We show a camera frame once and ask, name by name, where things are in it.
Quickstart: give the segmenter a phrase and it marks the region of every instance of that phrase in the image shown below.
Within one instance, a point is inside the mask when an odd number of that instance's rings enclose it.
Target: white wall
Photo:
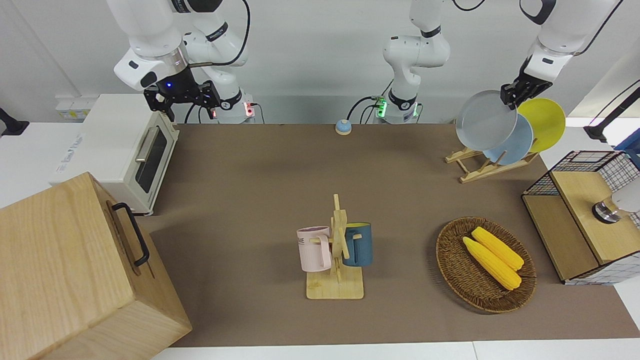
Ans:
[[[573,117],[594,117],[616,95],[640,79],[640,39],[629,44],[629,51],[600,82],[585,96],[584,100],[571,112]],[[608,115],[617,105],[640,85],[633,86],[602,112],[601,117]],[[640,101],[623,113],[624,117],[640,117]]]
[[[465,6],[474,2],[460,0]],[[257,102],[268,104],[265,111],[272,114],[272,122],[302,115],[305,122],[335,121],[351,101],[380,93],[392,77],[381,53],[385,39],[419,34],[408,20],[410,0],[250,4],[250,59],[238,76]],[[226,0],[220,11],[230,27],[243,34],[242,2]],[[14,116],[56,120],[54,96],[75,89],[83,95],[131,92],[112,72],[128,43],[105,1],[0,0],[0,12],[0,82],[8,84],[0,88],[0,104]],[[625,54],[626,44],[636,40],[639,12],[640,2],[625,1],[587,54],[572,60],[545,96],[567,113],[574,109]],[[186,16],[177,18],[187,30]],[[421,121],[447,121],[470,95],[510,83],[538,32],[520,13],[517,0],[487,1],[468,13],[446,1],[442,25],[451,59],[442,68],[419,70],[419,100],[426,109]],[[331,96],[350,98],[345,104],[327,101]],[[329,105],[312,111],[300,107],[324,103]],[[181,113],[184,110],[177,111],[178,118]]]

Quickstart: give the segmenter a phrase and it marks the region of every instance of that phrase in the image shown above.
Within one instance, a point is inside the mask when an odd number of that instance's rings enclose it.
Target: yellow corn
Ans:
[[[522,282],[520,276],[484,247],[484,245],[466,236],[462,238],[462,241],[465,242],[471,256],[473,256],[494,279],[498,280],[505,289],[513,290],[520,286]]]
[[[496,238],[486,229],[478,226],[476,230],[471,232],[471,235],[513,270],[518,271],[522,268],[522,265],[524,265],[524,260],[520,255],[516,254],[507,244]]]

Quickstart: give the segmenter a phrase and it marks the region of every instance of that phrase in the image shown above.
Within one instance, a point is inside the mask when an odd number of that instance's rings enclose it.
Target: brown mat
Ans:
[[[443,161],[461,148],[450,125],[354,126],[349,136],[328,125],[180,128],[156,214],[140,219],[193,323],[175,346],[640,335],[613,287],[559,282],[520,200],[544,173],[540,160],[459,184],[460,168]],[[296,230],[329,225],[333,193],[350,221],[372,223],[363,300],[305,298]],[[482,315],[444,283],[435,240],[465,216],[527,247],[538,286],[522,309]]]

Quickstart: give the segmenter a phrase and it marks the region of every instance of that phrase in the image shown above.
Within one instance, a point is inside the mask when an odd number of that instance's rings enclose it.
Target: pink mug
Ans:
[[[331,268],[328,226],[305,227],[297,231],[300,263],[305,272],[318,272]]]

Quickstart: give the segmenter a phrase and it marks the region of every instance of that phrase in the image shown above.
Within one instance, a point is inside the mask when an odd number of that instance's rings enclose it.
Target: black cable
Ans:
[[[257,102],[252,102],[252,106],[257,106],[260,108],[260,116],[262,117],[262,123],[266,124],[266,122],[264,121],[264,111],[262,110],[262,105],[258,104]]]
[[[193,110],[193,108],[196,107],[196,104],[191,104],[191,107],[189,108],[189,111],[187,111],[187,115],[184,117],[184,123],[187,123],[187,120],[189,120],[189,115],[191,115],[191,110]]]
[[[244,47],[246,46],[246,41],[249,39],[249,28],[251,27],[251,10],[249,9],[249,4],[246,2],[246,0],[242,0],[242,2],[246,7],[246,31],[244,32],[244,40],[242,41],[242,47],[240,48],[238,55],[236,55],[236,57],[231,61],[227,61],[225,63],[208,63],[208,66],[227,66],[235,63],[236,60],[240,59],[240,55],[242,55]]]
[[[614,97],[611,101],[609,101],[608,104],[606,104],[604,106],[604,108],[602,108],[602,110],[600,110],[600,112],[593,118],[593,120],[589,123],[588,126],[591,126],[591,124],[593,124],[593,122],[600,116],[600,114],[602,114],[602,112],[609,107],[609,105],[611,105],[617,98],[619,98],[622,94],[624,94],[625,92],[627,92],[627,90],[631,89],[635,84],[640,83],[640,79],[636,80],[636,82],[634,82],[633,84],[629,85],[626,89],[622,90],[622,92],[620,92],[620,94],[616,95],[616,97]]]
[[[382,90],[382,94],[380,94],[380,96],[384,96],[385,92],[387,92],[387,90],[389,90],[389,88],[391,87],[391,84],[394,82],[393,79],[391,79],[391,81],[389,81],[389,84],[387,84],[387,87]],[[371,118],[371,114],[373,114],[373,109],[371,109],[371,111],[369,112],[369,115],[367,116],[367,120],[364,122],[365,124],[369,122],[369,119]]]
[[[584,50],[579,51],[575,54],[573,54],[574,56],[580,56],[584,53],[587,52],[587,50],[589,49],[589,47],[591,46],[591,44],[593,44],[593,42],[596,40],[596,37],[598,37],[598,35],[600,34],[600,32],[602,31],[602,29],[604,28],[604,26],[607,24],[607,21],[609,21],[609,19],[611,19],[611,16],[613,15],[614,12],[616,12],[616,10],[618,9],[618,7],[620,6],[620,4],[622,4],[623,0],[618,1],[618,4],[616,5],[616,7],[613,8],[613,10],[611,10],[611,12],[609,13],[609,16],[607,16],[606,19],[604,19],[604,22],[602,23],[602,25],[600,25],[600,29],[598,29],[598,31],[596,31],[596,34],[593,35],[593,38],[591,39],[591,41],[589,42],[589,44],[587,45],[587,47],[584,48]]]
[[[364,110],[362,110],[362,114],[360,114],[360,125],[362,125],[362,119],[364,118],[364,113],[367,112],[368,108],[372,108],[371,111],[373,111],[373,108],[377,107],[378,105],[369,105],[366,108],[364,108]]]
[[[349,110],[349,115],[347,115],[347,120],[349,120],[351,118],[351,114],[353,113],[353,110],[355,110],[355,108],[360,105],[361,102],[363,101],[367,101],[367,100],[376,100],[375,96],[366,96],[363,97],[362,99],[356,101],[356,103],[351,107],[351,110]]]
[[[479,7],[480,7],[480,5],[484,4],[484,2],[485,2],[486,0],[482,0],[482,1],[480,1],[480,2],[478,3],[478,5],[475,5],[474,7],[472,7],[472,8],[468,8],[468,9],[465,9],[465,8],[461,7],[460,5],[458,5],[458,3],[456,2],[456,0],[451,0],[451,1],[453,1],[453,5],[456,5],[456,7],[457,7],[458,9],[460,9],[460,10],[462,10],[462,11],[464,11],[464,12],[470,12],[470,11],[473,11],[473,10],[475,10],[475,9],[479,8]]]
[[[420,106],[420,112],[418,113],[418,120],[415,121],[416,124],[420,122],[420,117],[422,116],[422,112],[424,111],[424,105],[418,104]]]

